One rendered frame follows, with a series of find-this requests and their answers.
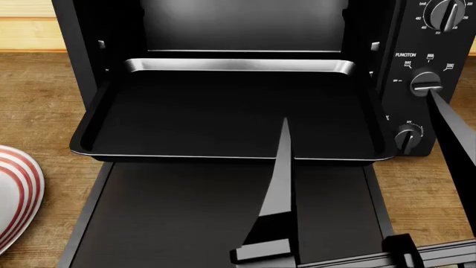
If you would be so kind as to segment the black temperature knob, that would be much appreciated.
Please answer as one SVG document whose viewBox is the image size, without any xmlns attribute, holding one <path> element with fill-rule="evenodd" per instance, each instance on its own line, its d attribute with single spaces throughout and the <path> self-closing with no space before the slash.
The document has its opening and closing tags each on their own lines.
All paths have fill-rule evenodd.
<svg viewBox="0 0 476 268">
<path fill-rule="evenodd" d="M 464 0 L 430 0 L 424 9 L 423 19 L 429 28 L 448 33 L 463 20 L 465 12 Z"/>
</svg>

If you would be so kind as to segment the black timer knob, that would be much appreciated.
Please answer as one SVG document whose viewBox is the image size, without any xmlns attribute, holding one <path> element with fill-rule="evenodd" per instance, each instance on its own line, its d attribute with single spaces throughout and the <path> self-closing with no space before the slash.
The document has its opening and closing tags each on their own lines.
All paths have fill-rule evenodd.
<svg viewBox="0 0 476 268">
<path fill-rule="evenodd" d="M 422 139 L 422 130 L 415 124 L 403 124 L 397 128 L 395 142 L 401 155 L 408 155 Z"/>
</svg>

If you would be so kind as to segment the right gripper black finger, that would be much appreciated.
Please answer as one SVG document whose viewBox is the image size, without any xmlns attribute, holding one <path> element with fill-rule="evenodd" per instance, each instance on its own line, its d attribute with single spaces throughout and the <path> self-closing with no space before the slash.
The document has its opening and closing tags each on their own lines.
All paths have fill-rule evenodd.
<svg viewBox="0 0 476 268">
<path fill-rule="evenodd" d="M 277 158 L 259 216 L 241 247 L 230 252 L 233 265 L 296 265 L 298 225 L 292 180 L 292 142 L 283 120 Z"/>
<path fill-rule="evenodd" d="M 476 131 L 431 90 L 426 97 L 431 124 L 471 230 L 476 234 Z"/>
</svg>

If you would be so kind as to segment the black toaster oven body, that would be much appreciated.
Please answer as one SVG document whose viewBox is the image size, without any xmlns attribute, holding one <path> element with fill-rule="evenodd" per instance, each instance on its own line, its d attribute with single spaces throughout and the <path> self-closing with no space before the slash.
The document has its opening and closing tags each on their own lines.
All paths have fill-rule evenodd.
<svg viewBox="0 0 476 268">
<path fill-rule="evenodd" d="M 425 97 L 440 76 L 450 101 L 476 35 L 476 0 L 448 33 L 429 28 L 430 0 L 51 0 L 86 109 L 131 59 L 347 60 L 370 75 L 393 135 L 422 130 L 406 156 L 427 156 L 436 135 Z"/>
</svg>

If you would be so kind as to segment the white plate with red stripes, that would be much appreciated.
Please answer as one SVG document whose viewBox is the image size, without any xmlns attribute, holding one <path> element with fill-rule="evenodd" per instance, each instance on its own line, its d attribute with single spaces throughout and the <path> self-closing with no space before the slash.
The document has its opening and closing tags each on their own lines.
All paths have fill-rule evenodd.
<svg viewBox="0 0 476 268">
<path fill-rule="evenodd" d="M 0 145 L 0 254 L 30 225 L 44 193 L 45 178 L 36 160 Z"/>
</svg>

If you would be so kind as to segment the black oven door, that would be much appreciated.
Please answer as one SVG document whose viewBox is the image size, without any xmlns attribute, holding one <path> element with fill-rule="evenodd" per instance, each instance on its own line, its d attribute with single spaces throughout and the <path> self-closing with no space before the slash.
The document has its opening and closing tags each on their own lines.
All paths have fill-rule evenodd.
<svg viewBox="0 0 476 268">
<path fill-rule="evenodd" d="M 270 165 L 103 167 L 59 268 L 270 267 L 382 252 L 393 234 L 371 166 L 292 165 L 291 207 L 260 215 Z"/>
</svg>

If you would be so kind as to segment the black function knob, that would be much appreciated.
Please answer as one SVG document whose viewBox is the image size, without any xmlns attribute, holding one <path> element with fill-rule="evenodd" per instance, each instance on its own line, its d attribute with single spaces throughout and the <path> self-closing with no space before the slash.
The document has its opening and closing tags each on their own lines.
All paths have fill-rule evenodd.
<svg viewBox="0 0 476 268">
<path fill-rule="evenodd" d="M 411 93 L 417 97 L 425 97 L 429 91 L 439 92 L 442 89 L 440 76 L 429 71 L 418 74 L 410 83 Z"/>
</svg>

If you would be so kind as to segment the black baking tray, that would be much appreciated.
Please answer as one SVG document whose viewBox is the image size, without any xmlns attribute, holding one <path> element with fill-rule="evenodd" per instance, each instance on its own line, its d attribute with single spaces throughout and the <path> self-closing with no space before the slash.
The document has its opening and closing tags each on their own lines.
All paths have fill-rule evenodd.
<svg viewBox="0 0 476 268">
<path fill-rule="evenodd" d="M 130 59 L 71 138 L 97 160 L 375 162 L 396 145 L 370 75 L 347 60 Z"/>
</svg>

